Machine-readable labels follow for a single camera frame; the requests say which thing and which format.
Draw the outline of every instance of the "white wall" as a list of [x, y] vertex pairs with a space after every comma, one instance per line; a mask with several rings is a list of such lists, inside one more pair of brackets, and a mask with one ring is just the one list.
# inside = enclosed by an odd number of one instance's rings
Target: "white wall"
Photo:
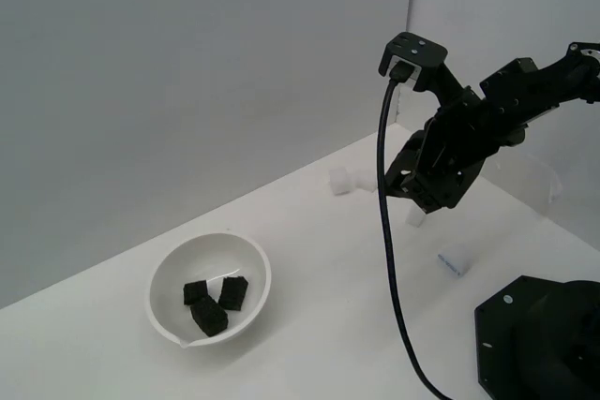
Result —
[[[412, 0], [409, 29], [448, 48], [463, 84], [479, 82], [514, 58], [539, 67], [563, 57], [571, 41], [600, 39], [598, 0]], [[398, 121], [420, 128], [435, 112], [433, 96], [401, 100]], [[548, 163], [562, 179], [549, 216], [600, 248], [600, 105], [571, 102], [531, 123], [518, 149]]]
[[0, 306], [372, 132], [407, 8], [0, 0]]

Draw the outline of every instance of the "black cube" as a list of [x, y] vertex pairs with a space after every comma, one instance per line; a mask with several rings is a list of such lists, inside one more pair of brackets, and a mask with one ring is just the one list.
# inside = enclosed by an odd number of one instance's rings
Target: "black cube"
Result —
[[184, 304], [191, 305], [208, 295], [206, 280], [195, 281], [184, 285]]
[[228, 276], [223, 280], [221, 296], [218, 298], [218, 304], [223, 309], [231, 311], [241, 311], [242, 303], [246, 297], [248, 282], [243, 276]]
[[202, 297], [189, 309], [194, 321], [208, 337], [221, 333], [229, 325], [225, 310], [208, 295]]

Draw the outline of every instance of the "white bowl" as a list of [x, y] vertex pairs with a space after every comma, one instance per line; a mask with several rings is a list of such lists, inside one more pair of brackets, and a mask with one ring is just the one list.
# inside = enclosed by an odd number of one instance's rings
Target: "white bowl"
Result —
[[[209, 295], [218, 301], [223, 278], [240, 275], [248, 281], [242, 311], [227, 311], [227, 330], [208, 337], [184, 305], [184, 285], [207, 280]], [[204, 234], [176, 247], [155, 269], [146, 314], [160, 334], [182, 348], [208, 346], [244, 331], [263, 309], [270, 288], [271, 265], [258, 244], [231, 232]]]

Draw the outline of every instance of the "white table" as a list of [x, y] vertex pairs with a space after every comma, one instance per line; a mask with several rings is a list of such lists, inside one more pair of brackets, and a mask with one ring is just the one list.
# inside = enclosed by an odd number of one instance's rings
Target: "white table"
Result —
[[[390, 128], [389, 156], [409, 133]], [[387, 289], [377, 196], [333, 197], [335, 166], [374, 166], [374, 136], [0, 310], [2, 399], [429, 399], [400, 342]], [[600, 253], [478, 180], [454, 211], [404, 225], [390, 200], [400, 297], [419, 359], [455, 399], [477, 384], [473, 310], [521, 274], [600, 281]], [[143, 311], [148, 275], [193, 236], [230, 228], [262, 244], [273, 288], [253, 327], [181, 349]], [[464, 244], [455, 279], [436, 259]]]

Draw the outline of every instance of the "white block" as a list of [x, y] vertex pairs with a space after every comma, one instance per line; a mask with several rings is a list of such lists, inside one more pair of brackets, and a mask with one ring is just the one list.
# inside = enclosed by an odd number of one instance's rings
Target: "white block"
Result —
[[421, 227], [421, 224], [425, 220], [425, 216], [426, 214], [423, 212], [423, 210], [413, 203], [411, 205], [411, 209], [406, 214], [404, 223], [412, 225], [413, 227]]
[[352, 180], [354, 185], [359, 189], [364, 189], [368, 192], [375, 192], [377, 190], [377, 175], [375, 170], [355, 170], [352, 173]]
[[329, 186], [335, 196], [354, 190], [353, 180], [346, 168], [334, 168], [329, 171]]
[[465, 275], [471, 269], [471, 252], [461, 245], [449, 245], [438, 254], [443, 266], [457, 277]]

